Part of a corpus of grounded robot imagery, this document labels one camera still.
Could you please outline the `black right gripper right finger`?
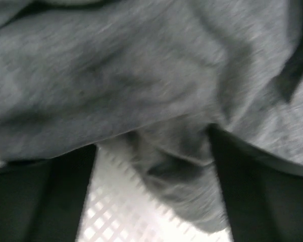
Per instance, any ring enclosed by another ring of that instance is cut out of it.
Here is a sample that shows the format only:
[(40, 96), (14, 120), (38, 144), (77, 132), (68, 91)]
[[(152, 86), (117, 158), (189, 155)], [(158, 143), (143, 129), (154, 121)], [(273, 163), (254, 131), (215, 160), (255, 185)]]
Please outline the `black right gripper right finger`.
[(209, 128), (234, 241), (303, 241), (303, 165)]

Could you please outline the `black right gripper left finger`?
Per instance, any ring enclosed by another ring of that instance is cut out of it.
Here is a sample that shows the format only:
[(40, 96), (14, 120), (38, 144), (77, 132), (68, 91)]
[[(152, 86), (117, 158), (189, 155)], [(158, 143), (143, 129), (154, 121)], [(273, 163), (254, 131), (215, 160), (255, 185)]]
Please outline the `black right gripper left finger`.
[(97, 148), (0, 167), (0, 241), (75, 241)]

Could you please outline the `grey shorts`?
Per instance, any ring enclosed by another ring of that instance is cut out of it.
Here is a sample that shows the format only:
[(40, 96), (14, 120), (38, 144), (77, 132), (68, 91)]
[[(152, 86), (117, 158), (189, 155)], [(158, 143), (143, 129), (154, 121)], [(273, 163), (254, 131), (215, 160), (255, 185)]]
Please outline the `grey shorts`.
[(303, 164), (303, 1), (0, 1), (0, 160), (96, 144), (206, 231), (207, 125)]

